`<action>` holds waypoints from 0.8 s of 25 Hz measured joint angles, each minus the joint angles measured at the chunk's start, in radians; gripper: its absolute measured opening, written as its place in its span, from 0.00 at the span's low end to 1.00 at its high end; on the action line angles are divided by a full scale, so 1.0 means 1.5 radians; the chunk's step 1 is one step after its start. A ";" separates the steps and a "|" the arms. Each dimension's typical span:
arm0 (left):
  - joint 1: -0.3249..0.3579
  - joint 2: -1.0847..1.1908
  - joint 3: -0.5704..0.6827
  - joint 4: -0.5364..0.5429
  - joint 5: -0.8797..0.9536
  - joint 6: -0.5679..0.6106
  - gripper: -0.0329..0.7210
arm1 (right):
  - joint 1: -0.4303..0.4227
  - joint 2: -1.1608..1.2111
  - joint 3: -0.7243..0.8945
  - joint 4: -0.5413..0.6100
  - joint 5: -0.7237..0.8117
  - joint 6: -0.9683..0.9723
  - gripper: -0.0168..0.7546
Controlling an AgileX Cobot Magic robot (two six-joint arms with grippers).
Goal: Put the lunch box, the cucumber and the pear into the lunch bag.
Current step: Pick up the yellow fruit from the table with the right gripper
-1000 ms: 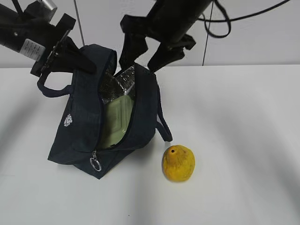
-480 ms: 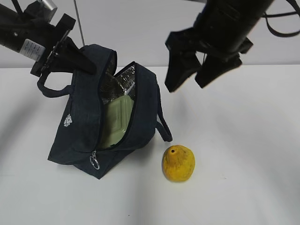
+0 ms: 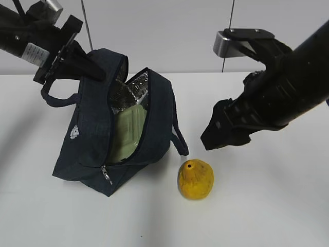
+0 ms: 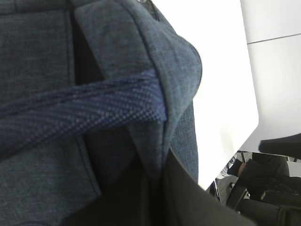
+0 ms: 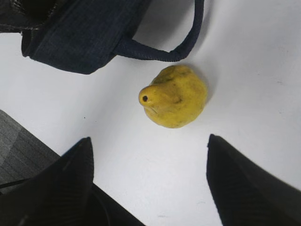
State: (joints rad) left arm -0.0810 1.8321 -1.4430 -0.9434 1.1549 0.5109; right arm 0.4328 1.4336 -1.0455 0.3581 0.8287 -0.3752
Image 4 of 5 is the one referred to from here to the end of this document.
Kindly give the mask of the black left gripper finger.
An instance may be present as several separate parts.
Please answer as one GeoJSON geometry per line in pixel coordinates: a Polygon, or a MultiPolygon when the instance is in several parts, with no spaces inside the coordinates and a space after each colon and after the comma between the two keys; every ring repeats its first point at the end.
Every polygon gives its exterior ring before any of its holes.
{"type": "Polygon", "coordinates": [[[65,226],[250,226],[207,194],[169,151],[157,183],[134,158],[119,178],[65,226]]]}

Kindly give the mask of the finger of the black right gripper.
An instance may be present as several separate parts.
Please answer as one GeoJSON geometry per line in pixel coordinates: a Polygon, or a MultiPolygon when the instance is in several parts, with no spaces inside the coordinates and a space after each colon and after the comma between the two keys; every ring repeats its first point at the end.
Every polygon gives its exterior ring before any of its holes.
{"type": "Polygon", "coordinates": [[[258,150],[260,153],[283,156],[301,155],[301,134],[293,136],[261,140],[258,150]]]}

